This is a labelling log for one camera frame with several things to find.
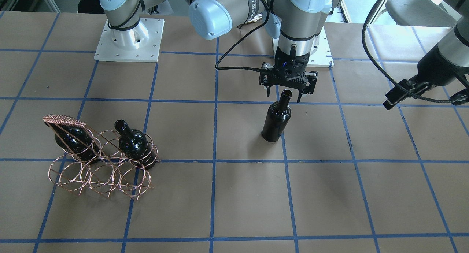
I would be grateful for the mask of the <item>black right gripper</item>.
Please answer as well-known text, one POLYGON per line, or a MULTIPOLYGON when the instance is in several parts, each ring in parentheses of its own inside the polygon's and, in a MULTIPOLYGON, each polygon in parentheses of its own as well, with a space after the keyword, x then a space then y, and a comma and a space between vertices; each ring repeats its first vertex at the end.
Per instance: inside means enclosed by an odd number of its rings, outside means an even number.
POLYGON ((304 94, 313 94, 318 79, 317 71, 306 72, 309 53, 306 55, 290 57, 277 48, 274 65, 263 63, 259 76, 259 84, 266 88, 266 96, 270 96, 271 87, 274 85, 297 89, 298 103, 304 94))

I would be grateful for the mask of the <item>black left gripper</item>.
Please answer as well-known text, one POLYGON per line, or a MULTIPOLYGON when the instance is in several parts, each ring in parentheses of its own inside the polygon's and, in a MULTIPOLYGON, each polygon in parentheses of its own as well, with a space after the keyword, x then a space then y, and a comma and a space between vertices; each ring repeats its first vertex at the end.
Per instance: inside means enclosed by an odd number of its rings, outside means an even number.
POLYGON ((439 104, 451 103, 462 105, 468 103, 468 59, 467 55, 450 52, 445 55, 440 51, 439 45, 433 47, 417 64, 417 75, 411 79, 400 81, 400 88, 394 86, 386 95, 383 106, 390 111, 394 106, 412 97, 423 101, 439 104), (423 94, 437 86, 446 86, 457 79, 464 89, 455 93, 448 100, 426 98, 423 94))

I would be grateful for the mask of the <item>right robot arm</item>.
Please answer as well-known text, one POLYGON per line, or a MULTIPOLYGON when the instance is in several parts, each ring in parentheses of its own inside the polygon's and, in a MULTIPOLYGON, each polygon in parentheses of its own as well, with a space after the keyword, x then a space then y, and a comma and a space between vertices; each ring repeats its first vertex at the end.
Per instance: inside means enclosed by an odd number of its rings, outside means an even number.
MULTIPOLYGON (((157 62, 164 21, 141 18, 167 0, 99 0, 107 16, 95 60, 157 62)), ((274 65, 263 63, 259 84, 270 90, 284 86, 303 95, 312 94, 316 72, 307 72, 333 0, 185 0, 195 31, 206 40, 229 33, 235 26, 263 15, 262 26, 278 40, 274 65)))

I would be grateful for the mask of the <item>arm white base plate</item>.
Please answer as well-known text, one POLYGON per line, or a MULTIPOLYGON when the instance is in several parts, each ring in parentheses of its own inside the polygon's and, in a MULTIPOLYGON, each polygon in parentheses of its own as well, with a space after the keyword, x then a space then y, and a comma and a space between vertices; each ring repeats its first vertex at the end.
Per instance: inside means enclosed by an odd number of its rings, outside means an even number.
POLYGON ((94 55, 97 61, 158 62, 165 21, 162 18, 141 18, 133 29, 119 31, 107 24, 94 55))
POLYGON ((330 47, 327 41, 324 27, 318 35, 314 36, 308 41, 292 41, 280 33, 280 26, 275 26, 272 30, 266 30, 272 37, 273 51, 277 54, 277 47, 280 43, 280 49, 290 57, 291 46, 296 44, 296 56, 303 56, 307 54, 306 48, 310 48, 309 59, 307 62, 308 67, 329 67, 333 65, 333 58, 330 54, 330 47))

